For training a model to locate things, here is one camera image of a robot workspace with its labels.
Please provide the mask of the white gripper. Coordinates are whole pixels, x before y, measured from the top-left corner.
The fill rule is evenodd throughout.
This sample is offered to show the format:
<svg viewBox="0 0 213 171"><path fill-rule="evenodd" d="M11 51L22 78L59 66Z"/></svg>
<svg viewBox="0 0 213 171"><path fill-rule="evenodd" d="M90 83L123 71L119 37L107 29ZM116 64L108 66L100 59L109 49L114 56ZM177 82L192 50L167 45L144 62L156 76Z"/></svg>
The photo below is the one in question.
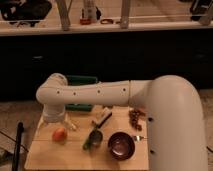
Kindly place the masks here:
<svg viewBox="0 0 213 171"><path fill-rule="evenodd" d="M43 118L40 119L38 124L38 131L43 129L47 123L57 123L65 120L68 128L72 131L77 130L77 125L72 121L70 116L66 116L65 119L65 107L62 105L58 106L47 106L45 105L42 112Z"/></svg>

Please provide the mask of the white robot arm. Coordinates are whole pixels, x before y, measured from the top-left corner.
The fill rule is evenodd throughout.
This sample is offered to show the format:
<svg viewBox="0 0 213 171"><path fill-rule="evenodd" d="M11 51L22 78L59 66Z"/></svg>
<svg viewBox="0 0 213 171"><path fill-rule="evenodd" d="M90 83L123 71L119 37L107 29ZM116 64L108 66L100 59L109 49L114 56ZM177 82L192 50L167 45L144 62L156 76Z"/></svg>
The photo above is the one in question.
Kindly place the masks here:
<svg viewBox="0 0 213 171"><path fill-rule="evenodd" d="M70 86L64 75L54 73L37 89L36 98L48 122L62 119L67 104L143 108L151 171L208 171L201 100L180 76Z"/></svg>

